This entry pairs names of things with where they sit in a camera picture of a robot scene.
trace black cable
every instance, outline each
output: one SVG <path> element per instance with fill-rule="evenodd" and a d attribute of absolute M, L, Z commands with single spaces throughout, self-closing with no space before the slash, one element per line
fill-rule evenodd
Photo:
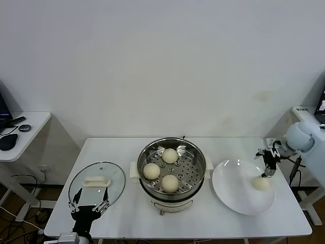
<path fill-rule="evenodd" d="M 18 126 L 13 126 L 13 127 L 15 127 L 15 128 L 11 132 L 6 133 L 6 134 L 0 134 L 0 136 L 8 136 L 9 134 L 13 133 L 18 128 Z"/>
<path fill-rule="evenodd" d="M 297 172 L 299 172 L 299 184 L 298 184 L 298 187 L 300 187 L 300 184 L 301 184 L 301 171 L 297 170 Z"/>
<path fill-rule="evenodd" d="M 25 236 L 31 234 L 32 232 L 35 232 L 35 231 L 29 231 L 29 232 L 23 233 L 23 234 L 21 234 L 21 235 L 19 235 L 19 236 L 17 236 L 17 237 L 12 238 L 10 242 L 6 242 L 6 243 L 7 243 L 7 244 L 10 244 L 10 243 L 14 242 L 15 240 L 17 240 L 18 238 L 21 238 L 22 236 L 24 236 L 24 243 L 26 243 L 26 242 L 25 242 L 25 241 L 26 241 L 26 240 L 25 240 Z"/>
<path fill-rule="evenodd" d="M 272 145 L 273 149 L 275 149 L 275 144 L 278 143 L 278 142 L 281 142 L 281 141 L 274 141 L 273 142 L 273 145 Z"/>
<path fill-rule="evenodd" d="M 22 205 L 22 206 L 17 210 L 17 212 L 16 212 L 15 215 L 18 215 L 19 211 L 22 209 L 23 206 L 24 206 L 24 204 L 23 204 L 23 205 Z M 14 217 L 13 217 L 12 221 L 10 222 L 10 225 L 7 226 L 4 230 L 2 230 L 2 232 L 0 232 L 0 235 L 1 235 L 2 233 L 4 233 L 4 232 L 8 229 L 8 234 L 7 234 L 7 237 L 4 239 L 4 241 L 8 240 L 9 237 L 10 237 L 14 232 L 17 231 L 17 229 L 19 229 L 19 228 L 23 228 L 23 227 L 21 226 L 21 225 L 23 224 L 23 222 L 20 222 L 20 224 L 19 224 L 18 226 L 14 225 L 14 224 L 16 224 L 16 223 L 19 223 L 19 222 L 16 222 L 15 219 L 14 219 Z M 15 229 L 13 232 L 10 233 L 10 228 L 11 228 L 11 227 L 16 227 L 16 229 Z"/>
<path fill-rule="evenodd" d="M 293 161 L 290 157 L 281 157 L 281 159 L 287 159 L 287 160 L 289 160 L 290 162 L 292 162 L 292 163 L 294 163 L 294 164 L 297 164 L 295 161 Z M 306 166 L 305 165 L 302 165 L 302 164 L 300 164 L 299 165 L 300 167 L 303 167 L 303 168 L 306 168 Z"/>
<path fill-rule="evenodd" d="M 13 231 L 13 232 L 10 232 L 10 227 L 16 227 L 16 229 Z M 2 242 L 2 243 L 4 243 L 6 240 L 9 240 L 9 237 L 12 235 L 12 234 L 14 234 L 18 229 L 22 229 L 22 231 L 23 231 L 23 233 L 25 233 L 25 228 L 24 227 L 22 227 L 22 226 L 14 226 L 14 225 L 11 225 L 11 226 L 9 226 L 9 230 L 8 230 L 8 236 L 7 236 L 7 238 Z"/>
<path fill-rule="evenodd" d="M 29 244 L 37 244 L 38 240 L 41 238 L 42 242 L 44 243 L 47 240 L 56 240 L 57 238 L 53 238 L 53 237 L 48 237 L 44 234 L 39 235 L 38 231 L 34 231 L 34 232 L 28 232 L 25 234 L 26 235 L 26 240 L 29 242 Z"/>
<path fill-rule="evenodd" d="M 43 184 L 43 183 L 46 181 L 46 172 L 43 172 L 43 171 L 42 171 L 42 173 L 44 174 L 44 180 L 43 180 L 43 182 L 39 183 L 39 184 L 35 187 L 35 189 L 36 189 L 37 187 L 39 187 L 41 184 Z M 38 199 L 38 201 L 40 202 L 40 205 L 39 205 L 39 212 L 40 212 L 40 210 L 41 210 L 41 201 L 40 201 L 40 199 Z"/>
<path fill-rule="evenodd" d="M 14 175 L 11 175 L 11 177 L 16 177 L 16 176 L 29 176 L 29 177 L 32 177 L 35 180 L 35 184 L 38 185 L 36 177 L 31 175 L 31 174 L 14 174 Z"/>
<path fill-rule="evenodd" d="M 2 216 L 0 216 L 0 219 L 2 219 L 2 220 L 4 220 L 4 221 L 6 221 L 6 222 L 9 222 L 9 223 L 11 223 L 11 221 L 10 220 L 6 220 L 4 217 L 2 217 Z"/>

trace robotic arm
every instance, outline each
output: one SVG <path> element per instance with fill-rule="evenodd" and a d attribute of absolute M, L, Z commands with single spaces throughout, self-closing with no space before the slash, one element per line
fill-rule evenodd
<path fill-rule="evenodd" d="M 278 148 L 275 147 L 275 143 L 270 150 L 260 149 L 256 154 L 263 156 L 266 165 L 262 177 L 271 177 L 275 173 L 276 163 L 299 153 L 309 171 L 325 187 L 325 132 L 318 125 L 307 122 L 295 123 L 278 141 Z"/>
<path fill-rule="evenodd" d="M 69 202 L 72 218 L 76 221 L 72 232 L 61 233 L 58 240 L 46 241 L 44 244 L 92 244 L 90 233 L 91 224 L 99 219 L 110 206 L 108 190 L 105 188 L 103 201 L 98 206 L 80 206 L 79 200 L 82 188 L 76 193 L 72 202 Z"/>

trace cable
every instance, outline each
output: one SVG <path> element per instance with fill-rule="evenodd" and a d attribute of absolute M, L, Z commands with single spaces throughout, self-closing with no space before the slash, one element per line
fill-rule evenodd
<path fill-rule="evenodd" d="M 7 240 L 6 240 L 6 241 L 3 241 L 2 244 L 5 243 L 5 242 L 7 242 L 7 241 L 9 241 L 9 237 L 10 237 L 12 234 L 14 234 L 14 233 L 19 229 L 19 228 L 22 229 L 22 232 L 23 232 L 23 233 L 25 232 L 25 228 L 22 227 L 22 226 L 17 226 L 17 228 L 16 228 L 13 232 L 10 232 L 10 227 L 15 227 L 15 226 L 9 226 L 8 236 L 7 236 L 7 238 L 6 238 Z"/>
<path fill-rule="evenodd" d="M 9 239 L 9 237 L 13 234 L 13 233 L 15 233 L 19 228 L 21 228 L 22 230 L 23 230 L 23 232 L 25 232 L 25 229 L 24 229 L 24 227 L 22 227 L 21 225 L 22 225 L 22 223 L 20 223 L 19 224 L 19 226 L 16 226 L 16 225 L 13 225 L 14 224 L 14 221 L 12 221 L 11 223 L 10 223 L 10 225 L 9 226 L 7 226 L 4 230 L 2 230 L 1 231 L 1 233 L 0 233 L 0 235 L 2 234 L 2 233 L 4 233 L 6 230 L 8 230 L 8 234 L 7 234 L 7 237 L 3 237 L 3 238 L 1 238 L 0 240 L 6 240 L 6 239 Z M 16 227 L 16 229 L 14 230 L 14 231 L 12 231 L 12 232 L 10 232 L 10 228 L 11 227 Z"/>
<path fill-rule="evenodd" d="M 3 209 L 4 211 L 6 211 L 7 213 L 9 213 L 10 215 L 12 215 L 12 216 L 14 216 L 14 217 L 16 217 L 17 218 L 17 216 L 16 215 L 14 215 L 13 213 L 10 213 L 9 211 L 7 211 L 5 208 L 3 208 L 3 207 L 1 207 L 0 206 L 0 208 L 1 209 Z M 28 223 L 28 224 L 30 224 L 30 225 L 33 225 L 34 227 L 36 227 L 37 229 L 39 229 L 39 230 L 41 230 L 41 231 L 44 231 L 43 229 L 41 229 L 41 228 L 39 228 L 39 227 L 37 227 L 36 225 L 34 225 L 34 224 L 32 224 L 32 223 L 30 223 L 30 222 L 27 222 L 27 221 L 25 221 L 25 220 L 22 220 L 23 222 L 25 222 L 25 223 Z"/>
<path fill-rule="evenodd" d="M 46 172 L 42 171 L 42 173 L 44 174 L 44 181 L 42 181 L 41 183 L 39 183 L 39 184 L 35 187 L 35 189 L 36 189 L 37 187 L 39 187 L 41 184 L 43 184 L 43 183 L 46 181 Z M 40 202 L 40 205 L 39 205 L 39 211 L 38 211 L 38 213 L 37 213 L 36 215 L 38 215 L 38 214 L 40 213 L 40 210 L 41 210 L 41 201 L 40 201 L 40 199 L 38 199 L 38 201 Z"/>
<path fill-rule="evenodd" d="M 290 162 L 292 162 L 292 163 L 294 163 L 294 164 L 297 164 L 295 161 L 293 161 L 290 157 L 281 157 L 281 159 L 287 159 L 287 160 L 289 160 Z M 305 165 L 302 165 L 302 164 L 300 164 L 299 165 L 300 167 L 303 167 L 303 168 L 306 168 L 306 166 Z"/>
<path fill-rule="evenodd" d="M 278 142 L 281 143 L 281 141 L 274 141 L 274 142 L 273 142 L 273 145 L 272 145 L 272 148 L 273 148 L 273 149 L 275 149 L 275 144 L 278 143 Z"/>
<path fill-rule="evenodd" d="M 6 134 L 0 134 L 0 136 L 7 136 L 7 135 L 13 133 L 18 128 L 18 126 L 13 126 L 13 127 L 15 127 L 15 128 L 11 132 L 6 133 Z"/>
<path fill-rule="evenodd" d="M 299 172 L 299 184 L 298 184 L 298 187 L 300 187 L 300 183 L 301 183 L 301 171 L 300 170 L 297 170 L 297 172 Z"/>
<path fill-rule="evenodd" d="M 193 242 L 190 242 L 190 243 L 186 243 L 186 244 L 195 244 L 195 243 L 199 243 L 199 242 L 205 242 L 205 241 L 210 241 L 211 239 L 208 239 L 208 240 L 196 240 L 196 241 L 193 241 Z"/>
<path fill-rule="evenodd" d="M 45 239 L 45 235 L 44 234 L 39 235 L 37 231 L 30 233 L 29 236 L 26 237 L 26 239 L 29 241 L 29 244 L 36 244 L 39 238 L 43 238 L 42 240 L 43 243 Z"/>
<path fill-rule="evenodd" d="M 14 175 L 11 175 L 11 177 L 16 177 L 16 176 L 29 176 L 29 177 L 34 178 L 34 180 L 35 180 L 35 184 L 36 184 L 36 187 L 34 187 L 34 189 L 33 189 L 33 191 L 32 191 L 32 195 L 34 195 L 37 186 L 39 186 L 36 177 L 33 176 L 33 175 L 30 175 L 30 174 L 14 174 Z"/>
<path fill-rule="evenodd" d="M 25 236 L 25 235 L 28 235 L 28 234 L 33 233 L 33 232 L 35 232 L 35 231 L 32 230 L 32 231 L 29 231 L 29 232 L 26 232 L 26 233 L 22 233 L 21 235 L 17 235 L 17 236 L 15 236 L 15 237 L 13 237 L 13 238 L 11 238 L 11 239 L 9 239 L 9 240 L 4 241 L 3 243 L 6 243 L 6 242 L 9 242 L 9 241 L 12 241 L 12 240 L 18 239 L 18 238 L 21 237 L 21 236 Z"/>
<path fill-rule="evenodd" d="M 11 221 L 10 221 L 10 220 L 6 220 L 6 219 L 5 219 L 5 218 L 3 218 L 2 216 L 0 216 L 0 219 L 4 220 L 4 221 L 6 221 L 6 222 L 9 222 L 9 223 L 11 223 Z"/>

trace white plate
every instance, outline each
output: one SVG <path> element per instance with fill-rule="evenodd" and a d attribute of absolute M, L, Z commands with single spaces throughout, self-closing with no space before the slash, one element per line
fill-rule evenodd
<path fill-rule="evenodd" d="M 246 160 L 226 160 L 213 171 L 212 184 L 221 201 L 243 215 L 260 215 L 271 209 L 275 191 L 255 189 L 251 180 L 263 170 Z"/>

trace stainless steel steamer basket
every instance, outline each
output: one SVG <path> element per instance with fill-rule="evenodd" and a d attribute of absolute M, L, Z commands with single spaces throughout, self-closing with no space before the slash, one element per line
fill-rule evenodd
<path fill-rule="evenodd" d="M 172 148 L 178 153 L 174 164 L 163 161 L 165 149 Z M 149 163 L 160 167 L 160 176 L 149 180 L 143 175 L 143 168 Z M 179 138 L 169 137 L 153 141 L 140 153 L 137 163 L 141 185 L 154 198 L 165 202 L 179 202 L 192 197 L 201 187 L 206 170 L 205 158 L 201 150 L 193 143 Z M 166 193 L 161 187 L 164 176 L 172 174 L 179 179 L 179 187 L 175 193 Z"/>

